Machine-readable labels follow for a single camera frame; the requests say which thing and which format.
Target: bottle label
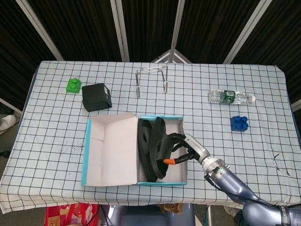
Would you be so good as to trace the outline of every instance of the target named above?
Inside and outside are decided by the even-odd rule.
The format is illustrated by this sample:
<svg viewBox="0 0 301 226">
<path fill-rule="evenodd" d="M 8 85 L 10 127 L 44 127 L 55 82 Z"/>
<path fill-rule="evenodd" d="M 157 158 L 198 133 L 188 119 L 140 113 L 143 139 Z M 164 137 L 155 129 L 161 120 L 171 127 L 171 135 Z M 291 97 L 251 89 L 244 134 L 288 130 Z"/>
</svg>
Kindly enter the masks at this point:
<svg viewBox="0 0 301 226">
<path fill-rule="evenodd" d="M 225 90 L 224 95 L 225 96 L 224 96 L 224 99 L 222 100 L 222 103 L 232 104 L 234 102 L 235 91 Z"/>
</svg>

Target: grid pattern tablecloth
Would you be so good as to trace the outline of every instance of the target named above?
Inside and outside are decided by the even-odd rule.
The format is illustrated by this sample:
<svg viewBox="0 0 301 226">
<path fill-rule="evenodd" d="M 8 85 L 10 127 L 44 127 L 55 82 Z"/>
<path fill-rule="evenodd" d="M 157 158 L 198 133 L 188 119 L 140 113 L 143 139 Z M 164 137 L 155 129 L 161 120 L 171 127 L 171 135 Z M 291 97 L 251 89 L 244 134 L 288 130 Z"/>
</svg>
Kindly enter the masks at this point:
<svg viewBox="0 0 301 226">
<path fill-rule="evenodd" d="M 162 77 L 141 76 L 137 98 L 135 73 L 150 63 L 42 62 L 35 75 L 16 142 L 0 184 L 3 211 L 99 202 L 145 205 L 167 202 L 231 204 L 204 180 L 201 165 L 188 163 L 184 187 L 81 186 L 86 122 L 97 114 L 134 112 L 184 115 L 185 131 L 261 198 L 273 203 L 301 201 L 301 150 L 288 102 L 285 75 L 261 65 L 168 64 L 168 94 Z M 113 107 L 87 112 L 79 94 L 66 93 L 68 79 L 82 86 L 104 82 Z M 256 96 L 248 105 L 208 103 L 209 89 L 240 90 Z M 249 129 L 231 132 L 230 117 L 249 118 Z"/>
</svg>

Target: bottle cap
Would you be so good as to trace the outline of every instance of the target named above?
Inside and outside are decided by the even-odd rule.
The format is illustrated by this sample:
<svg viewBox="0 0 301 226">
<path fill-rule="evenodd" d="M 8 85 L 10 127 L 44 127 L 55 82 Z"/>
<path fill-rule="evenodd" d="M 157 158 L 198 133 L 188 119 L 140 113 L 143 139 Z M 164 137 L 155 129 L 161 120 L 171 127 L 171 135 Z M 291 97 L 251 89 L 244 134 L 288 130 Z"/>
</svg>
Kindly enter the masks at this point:
<svg viewBox="0 0 301 226">
<path fill-rule="evenodd" d="M 256 100 L 256 97 L 255 97 L 255 96 L 250 96 L 250 97 L 248 98 L 248 102 L 251 102 L 251 103 L 254 103 L 255 100 Z"/>
</svg>

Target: black box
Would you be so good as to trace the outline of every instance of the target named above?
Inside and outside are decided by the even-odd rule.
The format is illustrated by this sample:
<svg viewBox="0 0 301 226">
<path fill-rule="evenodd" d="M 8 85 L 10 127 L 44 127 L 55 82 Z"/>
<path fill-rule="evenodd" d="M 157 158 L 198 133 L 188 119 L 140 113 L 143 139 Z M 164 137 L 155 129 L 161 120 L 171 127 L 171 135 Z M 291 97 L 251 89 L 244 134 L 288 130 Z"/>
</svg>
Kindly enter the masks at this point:
<svg viewBox="0 0 301 226">
<path fill-rule="evenodd" d="M 83 104 L 88 112 L 112 107 L 110 91 L 103 83 L 83 86 Z"/>
</svg>

